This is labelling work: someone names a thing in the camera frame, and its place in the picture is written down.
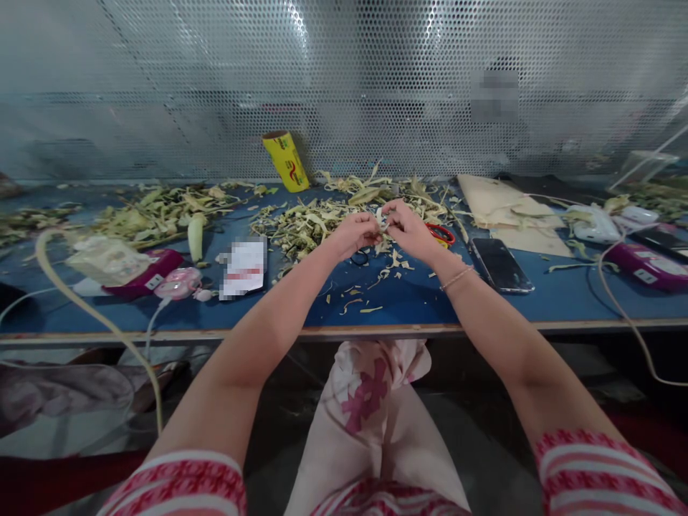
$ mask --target forearm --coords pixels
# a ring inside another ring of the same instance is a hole
[[[438,252],[430,264],[442,285],[468,266]],[[548,384],[575,375],[546,339],[478,274],[467,272],[446,294],[476,349],[505,384]]]
[[[326,246],[306,256],[236,324],[203,372],[217,370],[223,383],[262,386],[296,340],[336,264]]]
[[[431,266],[443,285],[467,267],[449,252]],[[446,294],[473,345],[504,383],[533,449],[545,432],[558,429],[624,439],[549,342],[477,274],[467,272]]]
[[[263,384],[292,346],[337,263],[318,247],[234,327],[201,369],[146,460],[211,449],[244,463]]]

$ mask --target blue table surface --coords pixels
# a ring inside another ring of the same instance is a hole
[[[240,188],[232,192],[235,195],[248,196]],[[287,193],[283,186],[274,195],[265,196],[258,201],[249,201],[245,206],[220,219],[223,233],[206,232],[204,236],[204,259],[212,263],[203,269],[205,280],[219,285],[223,274],[222,266],[214,262],[214,257],[225,252],[229,243],[249,236],[249,219],[237,219],[256,213],[247,208],[258,204],[280,205],[288,201],[290,206],[300,197],[308,202],[316,197],[331,195],[321,188],[299,194]],[[108,205],[119,206],[120,202],[113,192],[113,187],[72,187],[58,190],[54,187],[36,188],[30,193],[2,201],[1,209],[10,211],[21,207],[48,208],[55,207],[64,201],[81,201],[85,207],[73,215],[74,223],[88,224],[94,215]],[[186,239],[168,244],[165,247],[188,252]],[[461,254],[466,263],[471,264],[463,241],[459,238],[452,248]],[[0,281],[14,285],[27,292],[33,292],[52,286],[44,276],[35,259],[22,262],[33,253],[33,242],[24,242],[14,247],[14,251],[0,261]],[[51,247],[54,260],[67,256],[66,246],[55,243]],[[370,325],[434,325],[457,323],[457,317],[446,296],[439,290],[436,277],[429,277],[431,271],[424,264],[404,255],[415,270],[392,269],[390,277],[368,290],[376,280],[378,273],[391,258],[387,254],[374,256],[369,254],[370,265],[359,267],[349,261],[340,263],[321,290],[322,294],[315,300],[307,316],[305,327],[335,327]],[[528,295],[508,295],[506,298],[528,319],[533,322],[579,322],[609,321],[619,319],[611,301],[603,291],[595,267],[564,269],[547,274],[548,267],[557,264],[574,263],[574,259],[550,257],[545,261],[540,254],[514,251],[516,260],[535,285],[535,291]],[[278,248],[268,253],[269,280],[283,267],[285,262]],[[56,265],[58,274],[67,284],[76,283],[82,277],[64,264]],[[401,279],[394,277],[401,272]],[[688,293],[667,294],[645,287],[633,278],[608,274],[609,287],[622,303],[632,318],[638,319],[672,319],[688,317]],[[365,303],[356,303],[341,315],[344,304],[355,299],[345,291],[354,286],[362,290]],[[330,295],[330,304],[326,303],[325,291]],[[175,302],[167,307],[156,322],[157,330],[219,330],[231,328],[262,296],[254,293],[240,299],[220,302],[213,299],[207,303],[192,299]],[[0,328],[2,333],[91,333],[107,331],[98,321],[86,315],[79,307],[66,300],[59,292],[49,292],[35,297],[32,309],[17,310],[10,315]],[[140,298],[133,302],[124,302],[114,297],[99,297],[88,300],[102,314],[110,318],[122,330],[143,332],[159,299],[154,296]],[[360,313],[361,308],[382,306],[382,310],[371,313]]]

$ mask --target red and white striped sleeve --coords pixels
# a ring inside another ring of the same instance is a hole
[[[545,514],[688,515],[645,457],[605,434],[545,434],[536,459]]]
[[[137,469],[98,516],[243,516],[246,489],[239,465],[214,451],[177,451]]]

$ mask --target wooden table edge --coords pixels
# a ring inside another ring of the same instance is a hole
[[[638,319],[634,321],[639,328],[688,328],[688,317],[675,319]],[[623,320],[585,320],[585,321],[536,321],[533,325],[545,334],[578,331],[613,331],[629,328]],[[220,330],[175,330],[158,331],[153,334],[154,345],[190,345],[203,341],[221,340],[229,329]],[[125,332],[135,343],[145,340],[144,332]],[[376,326],[310,326],[303,328],[299,341],[336,341],[360,338],[449,338],[464,334],[460,324],[433,325],[376,325]],[[96,333],[7,333],[0,335],[0,349],[31,348],[76,348],[86,344],[119,343],[119,339],[109,332]]]

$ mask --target scissors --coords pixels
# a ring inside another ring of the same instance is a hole
[[[437,224],[426,224],[426,226],[428,226],[430,234],[435,237],[435,240],[437,240],[445,249],[450,248],[450,246],[457,241],[457,238],[451,233],[451,231],[443,228],[442,226],[438,226]]]

